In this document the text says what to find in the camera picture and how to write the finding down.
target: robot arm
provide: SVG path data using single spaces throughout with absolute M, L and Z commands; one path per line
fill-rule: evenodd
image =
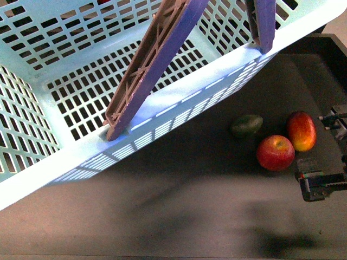
M 327 116 L 320 116 L 326 130 L 333 131 L 338 141 L 347 138 L 347 105 L 333 106 Z M 316 202 L 329 197 L 334 191 L 347 190 L 347 155 L 342 156 L 344 172 L 324 175 L 312 158 L 297 161 L 295 178 L 300 184 L 303 199 Z

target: avocado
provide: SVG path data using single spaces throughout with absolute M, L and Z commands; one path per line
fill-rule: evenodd
M 260 129 L 262 122 L 259 115 L 243 115 L 232 123 L 230 130 L 237 138 L 247 138 Z

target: basket slot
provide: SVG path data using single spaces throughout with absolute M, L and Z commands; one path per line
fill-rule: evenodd
M 56 152 L 59 145 L 31 86 L 0 66 L 0 181 Z

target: laundry basket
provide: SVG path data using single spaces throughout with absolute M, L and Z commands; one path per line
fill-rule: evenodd
M 128 128 L 105 110 L 160 0 L 0 0 L 0 210 L 88 179 L 241 89 L 343 0 L 277 0 L 275 40 L 252 43 L 244 0 L 211 0 Z

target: red mango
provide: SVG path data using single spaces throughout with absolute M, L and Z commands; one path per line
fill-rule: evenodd
M 312 118 L 303 111 L 292 113 L 287 120 L 288 138 L 298 152 L 310 150 L 316 143 L 317 133 Z

